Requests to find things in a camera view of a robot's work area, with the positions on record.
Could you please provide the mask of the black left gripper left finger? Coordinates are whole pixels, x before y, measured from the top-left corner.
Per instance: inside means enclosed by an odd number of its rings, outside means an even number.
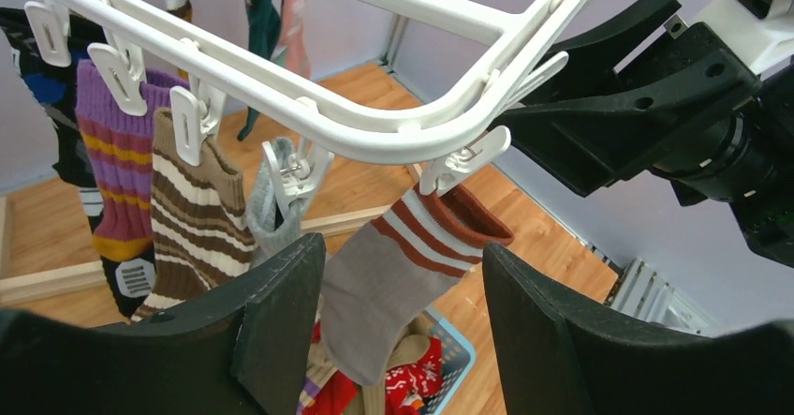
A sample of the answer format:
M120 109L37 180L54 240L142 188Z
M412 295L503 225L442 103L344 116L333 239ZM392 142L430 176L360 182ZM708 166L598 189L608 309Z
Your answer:
M1 313L5 414L293 414L326 246L306 234L265 263L133 324L82 328Z

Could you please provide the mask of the grey black striped sock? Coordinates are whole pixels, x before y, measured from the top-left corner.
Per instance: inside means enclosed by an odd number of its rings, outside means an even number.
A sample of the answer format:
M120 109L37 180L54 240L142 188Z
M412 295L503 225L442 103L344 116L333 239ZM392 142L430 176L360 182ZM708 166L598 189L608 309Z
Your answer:
M277 203L269 162L263 158L248 197L245 222L256 241L251 269L291 245L301 237L301 218L304 204L300 200L290 204L284 215Z

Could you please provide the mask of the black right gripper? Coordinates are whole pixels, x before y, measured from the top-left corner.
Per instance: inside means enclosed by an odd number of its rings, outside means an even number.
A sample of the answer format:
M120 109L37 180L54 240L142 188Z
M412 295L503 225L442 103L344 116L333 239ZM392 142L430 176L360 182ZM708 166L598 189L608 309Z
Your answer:
M566 52L567 64L523 99L530 106L493 126L508 128L514 147L581 197L644 170L690 177L710 168L728 156L734 108L758 80L705 23L661 35L618 72L622 93L595 96L616 86L614 68L681 7L637 0L554 43L544 58Z

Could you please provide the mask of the wooden rack frame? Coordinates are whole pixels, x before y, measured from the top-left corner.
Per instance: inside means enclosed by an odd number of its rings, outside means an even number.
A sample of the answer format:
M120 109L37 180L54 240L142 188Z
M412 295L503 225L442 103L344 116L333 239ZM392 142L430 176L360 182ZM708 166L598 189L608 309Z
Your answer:
M81 216L76 203L78 191L70 185L49 180L1 197L1 303L21 304L70 292L102 286L106 283L99 260L73 264L60 268L13 275L12 243L16 223L26 224L28 219L41 221L34 215L37 204L50 205L49 215L60 212L65 217Z

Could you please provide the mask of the dark green sock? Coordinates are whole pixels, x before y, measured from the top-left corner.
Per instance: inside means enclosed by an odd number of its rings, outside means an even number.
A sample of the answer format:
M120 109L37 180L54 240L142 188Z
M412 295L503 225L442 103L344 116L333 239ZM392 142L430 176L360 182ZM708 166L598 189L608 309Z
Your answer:
M248 51L270 60L281 32L281 18L272 0L244 0Z

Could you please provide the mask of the black blue white sock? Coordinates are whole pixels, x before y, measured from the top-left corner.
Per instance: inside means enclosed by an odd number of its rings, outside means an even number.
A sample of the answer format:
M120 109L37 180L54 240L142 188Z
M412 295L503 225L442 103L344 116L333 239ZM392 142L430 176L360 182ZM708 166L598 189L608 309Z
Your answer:
M69 27L66 44L71 62L66 67L51 66L39 52L25 11L10 7L1 9L1 29L9 43L12 62L35 101L50 118L56 135L58 158L52 167L63 182L78 189L90 230L95 230L103 220L103 202L75 114L77 64L88 57L89 44L104 42L106 38L101 26L80 16L71 16ZM154 251L149 249L122 262L100 259L118 311L130 318L148 294L143 288L143 275L154 272Z

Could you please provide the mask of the pink green sock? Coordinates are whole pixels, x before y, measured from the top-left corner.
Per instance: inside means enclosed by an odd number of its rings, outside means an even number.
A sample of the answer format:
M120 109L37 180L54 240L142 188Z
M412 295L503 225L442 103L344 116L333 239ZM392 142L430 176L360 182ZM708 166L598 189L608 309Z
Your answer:
M306 0L281 0L281 33L272 54L277 65L305 79L311 78L303 34Z

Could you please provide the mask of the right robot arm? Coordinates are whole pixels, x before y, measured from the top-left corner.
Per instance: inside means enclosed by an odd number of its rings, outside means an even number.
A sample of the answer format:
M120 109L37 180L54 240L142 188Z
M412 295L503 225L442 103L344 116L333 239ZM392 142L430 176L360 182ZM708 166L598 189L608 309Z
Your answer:
M751 74L678 0L637 0L555 43L564 68L498 115L512 145L573 193L648 171L683 207L731 209L749 249L793 263L793 69Z

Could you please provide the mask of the brown white striped sock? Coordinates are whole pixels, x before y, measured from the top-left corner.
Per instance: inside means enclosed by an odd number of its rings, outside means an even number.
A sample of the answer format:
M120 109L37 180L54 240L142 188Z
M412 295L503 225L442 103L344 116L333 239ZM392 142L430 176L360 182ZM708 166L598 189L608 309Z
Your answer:
M155 281L134 322L184 303L246 273L257 248L244 220L243 171L215 140L200 163L180 158L171 110L154 113L151 219Z

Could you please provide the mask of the white plastic clip hanger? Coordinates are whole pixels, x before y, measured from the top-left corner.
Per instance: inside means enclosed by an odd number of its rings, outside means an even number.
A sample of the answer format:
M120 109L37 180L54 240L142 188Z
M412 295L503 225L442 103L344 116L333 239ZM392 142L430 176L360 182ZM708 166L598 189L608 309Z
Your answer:
M141 0L35 0L25 6L44 59L64 67L69 16L101 25L107 42L89 52L119 108L142 116L150 52L190 77L170 101L180 157L200 162L228 97L270 115L299 133L301 174L270 163L279 205L311 200L332 159L380 165L422 164L422 194L444 195L509 147L511 136L493 119L559 73L564 52L552 43L589 0L535 0L508 13L469 0L360 0L486 45L486 52L436 101L408 110L364 107Z

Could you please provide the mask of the pile of socks in basket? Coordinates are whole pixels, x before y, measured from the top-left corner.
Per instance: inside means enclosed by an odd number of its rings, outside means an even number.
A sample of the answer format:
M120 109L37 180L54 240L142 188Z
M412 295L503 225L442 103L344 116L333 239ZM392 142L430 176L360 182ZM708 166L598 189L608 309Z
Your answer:
M431 335L433 324L422 314L398 334L397 346L374 385L361 386L342 373L314 327L299 414L420 414L444 384L442 344Z

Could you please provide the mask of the blue plastic basket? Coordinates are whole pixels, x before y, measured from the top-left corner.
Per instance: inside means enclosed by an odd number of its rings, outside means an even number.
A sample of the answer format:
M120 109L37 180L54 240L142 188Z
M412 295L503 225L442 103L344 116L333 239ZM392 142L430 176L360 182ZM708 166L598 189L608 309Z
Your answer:
M435 396L425 399L422 413L441 414L473 368L477 354L471 342L436 309L427 307L424 315L433 324L431 334L442 344L443 383Z

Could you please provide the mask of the purple yellow striped sock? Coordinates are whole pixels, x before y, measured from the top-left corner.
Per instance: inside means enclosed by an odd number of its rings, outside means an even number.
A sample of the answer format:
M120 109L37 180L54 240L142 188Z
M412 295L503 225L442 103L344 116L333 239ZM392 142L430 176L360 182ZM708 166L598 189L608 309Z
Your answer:
M169 91L187 81L149 68L140 85L142 116L123 112L89 59L77 66L75 114L103 201L102 220L93 233L97 252L125 261L153 243L150 200L154 113L170 106Z

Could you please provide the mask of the grey sock orange cuff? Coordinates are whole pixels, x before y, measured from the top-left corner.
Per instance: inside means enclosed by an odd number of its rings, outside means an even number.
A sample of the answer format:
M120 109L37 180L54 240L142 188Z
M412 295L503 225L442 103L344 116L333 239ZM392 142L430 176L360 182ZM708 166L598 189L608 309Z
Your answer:
M376 384L401 330L481 263L486 244L513 239L463 185L444 195L407 190L326 262L321 341L335 366Z

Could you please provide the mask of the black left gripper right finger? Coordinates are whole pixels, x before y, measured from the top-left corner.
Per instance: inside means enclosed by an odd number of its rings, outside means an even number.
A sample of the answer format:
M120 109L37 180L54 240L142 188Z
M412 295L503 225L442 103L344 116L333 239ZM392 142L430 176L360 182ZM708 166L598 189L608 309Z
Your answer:
M635 319L498 243L483 278L510 414L789 414L793 324L707 337Z

